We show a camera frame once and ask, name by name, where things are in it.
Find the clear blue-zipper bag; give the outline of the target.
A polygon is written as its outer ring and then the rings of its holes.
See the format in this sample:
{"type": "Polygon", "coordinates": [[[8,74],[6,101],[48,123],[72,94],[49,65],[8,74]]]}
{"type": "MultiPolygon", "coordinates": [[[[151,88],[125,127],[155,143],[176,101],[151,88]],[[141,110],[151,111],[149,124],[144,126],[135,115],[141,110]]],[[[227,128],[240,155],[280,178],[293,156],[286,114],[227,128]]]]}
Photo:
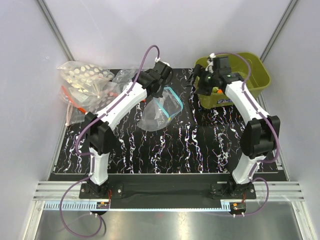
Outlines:
{"type": "Polygon", "coordinates": [[[182,112],[184,105],[174,90],[166,86],[162,97],[154,97],[144,108],[137,126],[148,132],[167,127],[182,112]]]}

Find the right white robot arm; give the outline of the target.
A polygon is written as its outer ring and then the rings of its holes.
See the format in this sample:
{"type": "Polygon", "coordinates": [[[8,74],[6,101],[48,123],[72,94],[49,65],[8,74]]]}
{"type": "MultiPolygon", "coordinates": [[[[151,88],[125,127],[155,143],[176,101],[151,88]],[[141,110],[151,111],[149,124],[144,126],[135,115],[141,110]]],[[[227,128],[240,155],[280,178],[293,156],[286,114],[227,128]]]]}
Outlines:
{"type": "Polygon", "coordinates": [[[250,93],[246,80],[230,67],[209,64],[203,67],[194,66],[192,80],[198,80],[197,91],[208,93],[214,87],[219,88],[233,102],[245,122],[245,129],[240,138],[242,151],[236,168],[232,171],[222,194],[239,198],[250,189],[253,175],[260,164],[270,164],[276,161],[267,156],[272,151],[279,150],[280,118],[265,111],[250,93]]]}

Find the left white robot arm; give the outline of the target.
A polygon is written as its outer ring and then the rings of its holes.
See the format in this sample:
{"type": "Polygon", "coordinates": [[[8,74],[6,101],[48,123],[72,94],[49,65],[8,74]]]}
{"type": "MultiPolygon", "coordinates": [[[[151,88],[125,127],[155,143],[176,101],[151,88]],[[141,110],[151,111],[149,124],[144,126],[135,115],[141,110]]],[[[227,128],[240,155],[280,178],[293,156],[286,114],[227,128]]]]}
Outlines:
{"type": "Polygon", "coordinates": [[[149,96],[159,97],[173,77],[173,69],[148,69],[139,71],[127,87],[107,107],[94,114],[85,115],[85,127],[80,132],[75,151],[79,156],[89,156],[89,173],[80,180],[86,188],[80,194],[103,198],[111,193],[108,165],[111,152],[119,142],[114,130],[123,117],[149,96]]]}

